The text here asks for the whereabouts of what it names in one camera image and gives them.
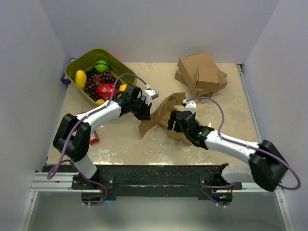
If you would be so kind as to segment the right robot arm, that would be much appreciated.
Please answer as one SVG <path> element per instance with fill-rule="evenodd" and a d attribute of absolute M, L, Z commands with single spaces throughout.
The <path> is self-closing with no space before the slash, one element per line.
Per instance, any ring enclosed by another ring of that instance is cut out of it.
<path fill-rule="evenodd" d="M 254 182 L 262 189 L 272 192 L 287 172 L 285 161 L 275 145 L 263 140 L 248 142 L 218 135 L 218 131 L 199 125 L 190 111 L 172 111 L 167 129 L 183 133 L 194 146 L 218 151 L 249 165 Z"/>

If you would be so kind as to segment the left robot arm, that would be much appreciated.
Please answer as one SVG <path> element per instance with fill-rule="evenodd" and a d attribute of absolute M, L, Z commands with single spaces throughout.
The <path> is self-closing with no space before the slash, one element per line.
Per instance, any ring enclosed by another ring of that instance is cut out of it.
<path fill-rule="evenodd" d="M 83 177 L 83 184 L 89 189 L 96 188 L 100 177 L 97 167 L 88 156 L 90 135 L 105 123 L 132 113 L 140 121 L 150 120 L 152 100 L 158 92 L 148 88 L 142 91 L 138 86 L 128 84 L 123 92 L 117 93 L 102 105 L 79 115 L 66 114 L 58 127 L 53 146 L 60 153 L 60 160 L 55 167 L 59 168 L 63 156 L 72 161 Z"/>

